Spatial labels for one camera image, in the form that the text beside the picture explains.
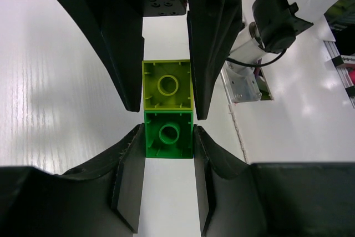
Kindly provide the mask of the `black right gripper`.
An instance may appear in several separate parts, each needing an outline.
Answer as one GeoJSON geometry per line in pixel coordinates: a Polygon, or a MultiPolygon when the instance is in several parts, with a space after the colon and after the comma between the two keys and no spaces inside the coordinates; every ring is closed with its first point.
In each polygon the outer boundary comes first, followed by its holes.
{"type": "MultiPolygon", "coordinates": [[[[185,15],[187,0],[57,1],[95,50],[125,109],[138,112],[144,55],[143,17],[185,15]]],[[[216,80],[242,29],[242,0],[188,0],[188,4],[195,109],[198,119],[206,119],[216,80]]]]}

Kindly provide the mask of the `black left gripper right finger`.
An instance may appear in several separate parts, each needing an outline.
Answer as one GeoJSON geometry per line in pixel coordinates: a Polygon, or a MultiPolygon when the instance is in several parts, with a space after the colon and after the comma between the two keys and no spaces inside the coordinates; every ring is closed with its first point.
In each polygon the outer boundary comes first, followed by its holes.
{"type": "Polygon", "coordinates": [[[247,164],[193,129],[202,236],[353,236],[354,164],[247,164]]]}

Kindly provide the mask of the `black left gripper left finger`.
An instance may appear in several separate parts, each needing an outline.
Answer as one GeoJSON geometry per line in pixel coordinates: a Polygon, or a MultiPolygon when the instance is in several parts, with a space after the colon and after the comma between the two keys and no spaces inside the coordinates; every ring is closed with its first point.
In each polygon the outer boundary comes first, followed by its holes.
{"type": "Polygon", "coordinates": [[[1,168],[2,236],[133,236],[145,170],[145,127],[67,170],[1,168]]]}

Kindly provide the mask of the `lime square lego brick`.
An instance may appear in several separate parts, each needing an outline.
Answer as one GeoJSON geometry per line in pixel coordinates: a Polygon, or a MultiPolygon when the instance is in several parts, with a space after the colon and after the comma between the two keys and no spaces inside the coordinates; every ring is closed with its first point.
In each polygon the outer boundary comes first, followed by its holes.
{"type": "Polygon", "coordinates": [[[142,62],[145,111],[192,111],[194,96],[188,59],[142,62]]]}

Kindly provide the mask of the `green square lego brick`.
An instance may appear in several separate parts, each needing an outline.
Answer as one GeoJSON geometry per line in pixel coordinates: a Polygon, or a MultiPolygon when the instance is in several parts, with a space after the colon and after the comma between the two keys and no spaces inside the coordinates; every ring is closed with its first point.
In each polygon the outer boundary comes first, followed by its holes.
{"type": "Polygon", "coordinates": [[[146,157],[191,159],[193,117],[192,111],[145,111],[146,157]]]}

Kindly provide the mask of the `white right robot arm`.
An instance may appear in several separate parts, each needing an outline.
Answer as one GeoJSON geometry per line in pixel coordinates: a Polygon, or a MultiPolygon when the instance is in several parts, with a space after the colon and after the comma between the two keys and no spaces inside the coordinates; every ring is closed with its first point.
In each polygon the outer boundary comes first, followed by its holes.
{"type": "MultiPolygon", "coordinates": [[[[242,30],[242,0],[57,0],[104,64],[126,110],[141,102],[143,19],[187,16],[197,117],[207,118],[214,85],[242,30]]],[[[338,0],[255,0],[262,50],[282,56],[297,35],[338,0]]]]}

